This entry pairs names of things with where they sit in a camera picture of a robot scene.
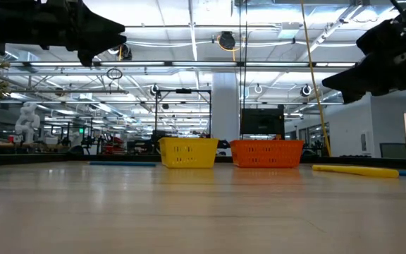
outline yellow pole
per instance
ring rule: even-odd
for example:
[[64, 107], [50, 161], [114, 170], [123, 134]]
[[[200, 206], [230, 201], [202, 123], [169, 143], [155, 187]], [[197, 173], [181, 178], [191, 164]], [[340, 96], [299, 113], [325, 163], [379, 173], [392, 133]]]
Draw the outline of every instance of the yellow pole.
[[305, 19], [305, 7], [304, 7], [305, 2], [304, 2], [304, 0], [300, 0], [300, 5], [302, 7], [304, 35], [305, 35], [306, 40], [307, 40], [309, 69], [311, 70], [311, 79], [313, 81], [314, 94], [316, 95], [316, 98], [317, 98], [317, 106], [319, 106], [319, 114], [321, 115], [322, 131], [324, 132], [325, 143], [327, 144], [328, 155], [331, 157], [330, 142], [328, 141], [327, 130], [325, 128], [324, 111], [322, 109], [321, 100], [319, 99], [319, 92], [317, 90], [316, 80], [314, 79], [313, 61], [312, 61], [312, 58], [311, 58], [311, 49], [309, 48], [308, 27], [307, 27], [307, 21]]

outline chair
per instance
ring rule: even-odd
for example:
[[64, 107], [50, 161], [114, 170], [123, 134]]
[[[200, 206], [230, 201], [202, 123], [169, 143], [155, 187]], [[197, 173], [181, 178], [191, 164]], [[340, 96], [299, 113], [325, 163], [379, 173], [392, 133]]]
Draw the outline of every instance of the chair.
[[380, 153], [382, 158], [406, 159], [406, 144], [380, 143]]

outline yellow basket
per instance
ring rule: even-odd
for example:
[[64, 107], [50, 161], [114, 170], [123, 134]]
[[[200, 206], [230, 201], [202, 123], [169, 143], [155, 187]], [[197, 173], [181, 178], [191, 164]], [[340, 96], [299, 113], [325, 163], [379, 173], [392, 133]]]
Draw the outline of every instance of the yellow basket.
[[218, 139], [161, 138], [161, 161], [168, 168], [212, 168]]

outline black screen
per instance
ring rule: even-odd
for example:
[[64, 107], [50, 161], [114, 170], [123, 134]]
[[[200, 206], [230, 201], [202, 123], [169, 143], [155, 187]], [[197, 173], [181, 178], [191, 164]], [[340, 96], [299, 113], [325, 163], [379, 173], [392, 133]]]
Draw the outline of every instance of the black screen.
[[241, 134], [280, 135], [284, 138], [283, 109], [243, 109]]

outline white pillar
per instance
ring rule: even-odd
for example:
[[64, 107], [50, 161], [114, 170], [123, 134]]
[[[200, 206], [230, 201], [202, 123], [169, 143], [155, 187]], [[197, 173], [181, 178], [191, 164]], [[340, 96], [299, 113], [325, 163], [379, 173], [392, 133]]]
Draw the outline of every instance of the white pillar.
[[239, 139], [239, 92], [235, 73], [212, 75], [212, 137]]

